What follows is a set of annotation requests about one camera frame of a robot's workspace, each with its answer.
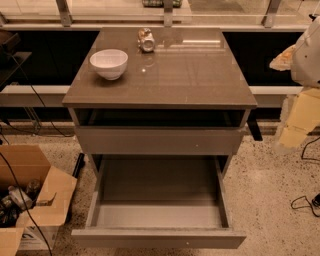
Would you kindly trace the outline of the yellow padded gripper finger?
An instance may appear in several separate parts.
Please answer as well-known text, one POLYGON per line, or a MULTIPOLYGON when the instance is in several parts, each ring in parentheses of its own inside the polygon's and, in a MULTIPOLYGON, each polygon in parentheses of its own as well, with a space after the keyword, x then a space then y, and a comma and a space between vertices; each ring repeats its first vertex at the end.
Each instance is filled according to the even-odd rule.
POLYGON ((295 46, 291 45, 286 48, 282 53, 277 55, 269 64, 271 69, 277 71, 286 71, 291 69, 292 57, 295 50, 295 46))

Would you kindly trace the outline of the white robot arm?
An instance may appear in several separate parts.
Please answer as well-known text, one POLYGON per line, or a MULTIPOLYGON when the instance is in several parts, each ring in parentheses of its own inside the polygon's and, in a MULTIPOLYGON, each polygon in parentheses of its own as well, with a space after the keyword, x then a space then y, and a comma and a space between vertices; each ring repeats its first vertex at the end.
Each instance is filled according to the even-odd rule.
POLYGON ((275 57, 269 67, 277 71, 289 70, 292 80, 303 87, 319 88, 320 17, 316 16, 296 43, 275 57))

